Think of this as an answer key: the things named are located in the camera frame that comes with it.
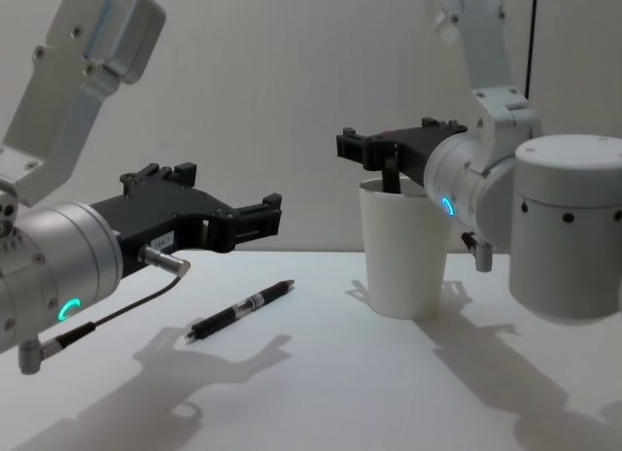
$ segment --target table surface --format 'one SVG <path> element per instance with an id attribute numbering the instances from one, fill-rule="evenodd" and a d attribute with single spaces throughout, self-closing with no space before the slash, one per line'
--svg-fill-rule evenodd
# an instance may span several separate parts
<path id="1" fill-rule="evenodd" d="M 46 361 L 0 356 L 0 449 L 622 449 L 622 319 L 543 321 L 512 299 L 507 257 L 489 274 L 450 256 L 438 316 L 365 304 L 363 254 L 182 253 L 171 293 Z M 279 280 L 296 289 L 209 339 L 192 321 Z M 44 333 L 97 319 L 169 281 L 146 269 Z"/>

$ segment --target pen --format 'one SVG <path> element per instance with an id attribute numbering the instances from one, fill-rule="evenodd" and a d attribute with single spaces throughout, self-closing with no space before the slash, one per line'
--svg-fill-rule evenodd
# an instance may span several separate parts
<path id="1" fill-rule="evenodd" d="M 253 313 L 264 305 L 282 297 L 291 291 L 293 287 L 294 280 L 281 281 L 268 289 L 251 295 L 247 299 L 230 306 L 213 317 L 193 325 L 192 328 L 190 328 L 190 332 L 186 335 L 186 341 L 188 344 L 192 344 L 195 341 L 211 336 L 215 332 L 246 317 L 249 313 Z"/>

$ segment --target glowing blue light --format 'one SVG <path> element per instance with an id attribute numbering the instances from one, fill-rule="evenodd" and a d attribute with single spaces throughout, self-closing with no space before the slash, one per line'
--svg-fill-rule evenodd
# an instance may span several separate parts
<path id="1" fill-rule="evenodd" d="M 454 205 L 451 204 L 451 200 L 446 196 L 443 197 L 442 200 L 440 200 L 440 204 L 443 205 L 443 210 L 445 210 L 445 213 L 447 213 L 449 216 L 454 216 L 456 214 L 456 212 L 454 211 Z"/>
<path id="2" fill-rule="evenodd" d="M 71 316 L 71 314 L 67 312 L 69 312 L 69 310 L 71 310 L 72 308 L 80 307 L 81 305 L 82 303 L 78 298 L 72 298 L 60 309 L 60 312 L 58 313 L 58 320 L 64 322 Z"/>

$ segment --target robotic arm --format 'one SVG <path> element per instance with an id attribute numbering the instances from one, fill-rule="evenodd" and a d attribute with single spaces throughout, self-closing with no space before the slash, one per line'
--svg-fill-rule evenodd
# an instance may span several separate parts
<path id="1" fill-rule="evenodd" d="M 103 101 L 147 66 L 166 16 L 154 0 L 63 0 L 0 148 L 0 353 L 19 345 L 23 373 L 53 355 L 38 334 L 111 295 L 146 265 L 177 277 L 198 248 L 230 252 L 278 232 L 281 196 L 231 208 L 194 188 L 196 166 L 150 164 L 123 194 L 17 216 L 71 176 Z"/>
<path id="2" fill-rule="evenodd" d="M 511 256 L 510 289 L 527 308 L 556 320 L 616 313 L 622 277 L 622 140 L 542 137 L 540 121 L 512 84 L 502 35 L 502 0 L 442 0 L 443 40 L 461 35 L 477 131 L 425 119 L 417 128 L 364 137 L 345 129 L 338 154 L 398 173 L 425 188 L 471 229 L 463 235 L 476 268 L 493 249 Z"/>

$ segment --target white paper cup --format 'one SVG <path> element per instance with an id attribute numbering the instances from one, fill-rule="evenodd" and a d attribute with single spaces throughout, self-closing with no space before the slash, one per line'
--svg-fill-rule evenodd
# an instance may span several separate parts
<path id="1" fill-rule="evenodd" d="M 360 184 L 368 304 L 386 317 L 436 313 L 451 220 L 426 192 L 402 177 L 402 194 L 383 193 L 382 179 Z"/>

